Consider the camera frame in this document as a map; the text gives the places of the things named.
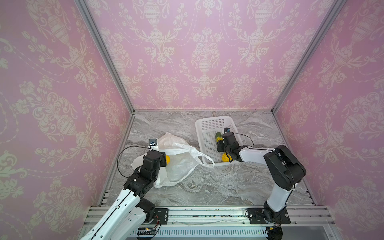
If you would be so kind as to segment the green yellow corn toy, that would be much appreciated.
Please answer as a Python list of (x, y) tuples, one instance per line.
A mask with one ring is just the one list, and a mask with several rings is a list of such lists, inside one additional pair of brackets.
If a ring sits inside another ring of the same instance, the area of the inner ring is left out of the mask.
[(222, 136), (222, 133), (221, 132), (217, 132), (215, 134), (215, 139), (216, 139), (216, 142), (222, 142), (223, 141), (223, 136)]

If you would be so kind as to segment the white plastic bag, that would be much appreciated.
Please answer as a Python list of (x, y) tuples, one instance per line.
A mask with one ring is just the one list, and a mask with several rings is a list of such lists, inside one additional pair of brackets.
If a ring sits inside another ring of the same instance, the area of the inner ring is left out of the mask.
[(158, 139), (159, 152), (165, 152), (170, 157), (170, 163), (161, 167), (158, 178), (155, 182), (149, 181), (140, 176), (140, 168), (143, 164), (143, 157), (137, 157), (131, 166), (134, 173), (128, 177), (128, 183), (136, 188), (145, 186), (148, 188), (173, 187), (186, 179), (197, 166), (212, 168), (214, 160), (208, 155), (198, 151), (189, 145), (184, 139), (166, 133)]

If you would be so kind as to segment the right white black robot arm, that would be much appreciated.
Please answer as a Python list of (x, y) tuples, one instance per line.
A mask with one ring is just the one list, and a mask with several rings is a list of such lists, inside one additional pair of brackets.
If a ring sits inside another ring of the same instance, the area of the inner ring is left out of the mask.
[(264, 203), (264, 219), (267, 223), (276, 224), (285, 214), (292, 191), (307, 174), (305, 167), (285, 145), (274, 149), (241, 146), (236, 133), (229, 130), (223, 134), (216, 133), (215, 139), (217, 151), (223, 153), (224, 161), (263, 164), (268, 167), (275, 185)]

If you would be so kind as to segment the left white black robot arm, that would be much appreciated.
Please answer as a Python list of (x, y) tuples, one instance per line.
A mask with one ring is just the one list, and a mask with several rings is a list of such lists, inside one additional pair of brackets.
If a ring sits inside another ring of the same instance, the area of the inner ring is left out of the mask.
[(155, 150), (143, 156), (143, 163), (127, 177), (119, 196), (83, 240), (125, 240), (143, 223), (154, 219), (155, 205), (145, 195), (158, 180), (162, 167), (167, 166), (167, 155)]

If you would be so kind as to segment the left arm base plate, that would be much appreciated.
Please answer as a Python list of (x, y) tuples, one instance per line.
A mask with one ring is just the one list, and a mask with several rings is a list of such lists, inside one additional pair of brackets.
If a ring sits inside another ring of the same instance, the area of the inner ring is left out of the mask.
[(146, 220), (150, 225), (167, 225), (168, 224), (169, 209), (168, 208), (155, 208), (150, 211), (149, 217)]

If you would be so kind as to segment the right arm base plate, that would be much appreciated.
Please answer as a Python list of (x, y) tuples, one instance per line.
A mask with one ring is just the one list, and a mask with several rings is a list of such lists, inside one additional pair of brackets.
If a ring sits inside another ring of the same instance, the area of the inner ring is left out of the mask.
[(269, 209), (263, 208), (248, 208), (246, 210), (246, 217), (248, 217), (251, 225), (289, 225), (291, 224), (290, 216), (287, 209), (280, 212), (274, 212)]

